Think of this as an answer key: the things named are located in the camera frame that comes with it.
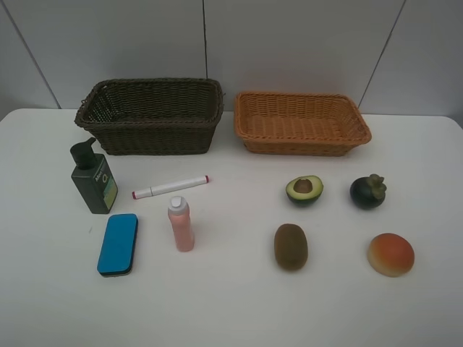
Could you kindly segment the orange wicker basket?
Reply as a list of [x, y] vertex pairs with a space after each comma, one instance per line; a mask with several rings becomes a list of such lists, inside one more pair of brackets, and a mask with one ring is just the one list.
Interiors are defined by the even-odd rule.
[[327, 93], [241, 92], [234, 131], [251, 153], [337, 157], [372, 134], [354, 102]]

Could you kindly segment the blue whiteboard eraser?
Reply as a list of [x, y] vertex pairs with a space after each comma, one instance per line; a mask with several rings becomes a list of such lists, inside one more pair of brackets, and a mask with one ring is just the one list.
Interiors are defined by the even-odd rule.
[[109, 217], [97, 263], [103, 277], [126, 275], [132, 270], [138, 218], [133, 213]]

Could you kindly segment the dark green pump bottle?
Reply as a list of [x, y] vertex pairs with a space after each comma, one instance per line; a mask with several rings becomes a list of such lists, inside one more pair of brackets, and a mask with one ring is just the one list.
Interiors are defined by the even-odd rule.
[[118, 186], [105, 155], [94, 153], [96, 138], [73, 145], [75, 162], [71, 178], [92, 214], [109, 214], [118, 194]]

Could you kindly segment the halved avocado with pit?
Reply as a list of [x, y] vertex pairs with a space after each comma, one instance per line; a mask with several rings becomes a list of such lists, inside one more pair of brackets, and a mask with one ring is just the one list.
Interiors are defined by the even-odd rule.
[[296, 206], [304, 207], [313, 204], [323, 193], [323, 182], [318, 176], [300, 176], [286, 185], [286, 195]]

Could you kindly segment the brown kiwi fruit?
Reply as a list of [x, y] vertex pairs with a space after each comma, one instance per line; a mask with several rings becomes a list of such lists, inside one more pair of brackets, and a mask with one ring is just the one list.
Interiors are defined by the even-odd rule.
[[305, 232], [298, 225], [285, 223], [278, 227], [273, 240], [277, 264], [286, 271], [301, 270], [308, 259]]

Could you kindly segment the dark purple mangosteen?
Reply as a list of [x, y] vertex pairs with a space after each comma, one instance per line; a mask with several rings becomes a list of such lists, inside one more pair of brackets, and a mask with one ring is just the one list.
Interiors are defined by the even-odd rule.
[[386, 198], [387, 187], [383, 182], [384, 178], [375, 173], [356, 179], [349, 190], [353, 203], [363, 210], [380, 206]]

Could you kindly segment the white marker pen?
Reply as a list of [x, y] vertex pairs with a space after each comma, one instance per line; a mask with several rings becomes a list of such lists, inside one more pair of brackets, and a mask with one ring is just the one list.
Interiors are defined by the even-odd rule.
[[182, 181], [176, 181], [168, 184], [162, 184], [154, 187], [148, 187], [146, 189], [141, 189], [132, 192], [132, 198], [134, 200], [139, 200], [146, 197], [158, 196], [161, 194], [166, 194], [170, 192], [176, 192], [183, 189], [189, 189], [192, 187], [200, 186], [207, 184], [210, 181], [208, 175], [196, 177], [193, 179], [186, 179]]

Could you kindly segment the pink bottle white cap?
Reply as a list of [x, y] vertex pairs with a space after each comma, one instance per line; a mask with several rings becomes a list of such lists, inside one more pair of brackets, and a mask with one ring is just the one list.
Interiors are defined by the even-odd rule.
[[191, 251], [195, 245], [195, 236], [192, 232], [190, 206], [184, 197], [175, 196], [170, 199], [168, 217], [177, 249], [180, 252]]

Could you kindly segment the dark brown wicker basket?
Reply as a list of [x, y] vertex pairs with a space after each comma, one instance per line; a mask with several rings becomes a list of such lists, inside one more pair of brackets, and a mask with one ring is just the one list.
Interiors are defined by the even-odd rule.
[[223, 109], [216, 80], [112, 79], [93, 87], [75, 123], [109, 155], [198, 155], [209, 151]]

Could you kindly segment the orange red mango half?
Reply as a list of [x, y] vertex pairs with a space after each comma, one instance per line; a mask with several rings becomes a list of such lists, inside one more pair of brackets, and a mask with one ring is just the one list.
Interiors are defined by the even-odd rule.
[[385, 233], [372, 239], [368, 247], [367, 259], [376, 272], [390, 278], [398, 278], [413, 268], [415, 252], [403, 237]]

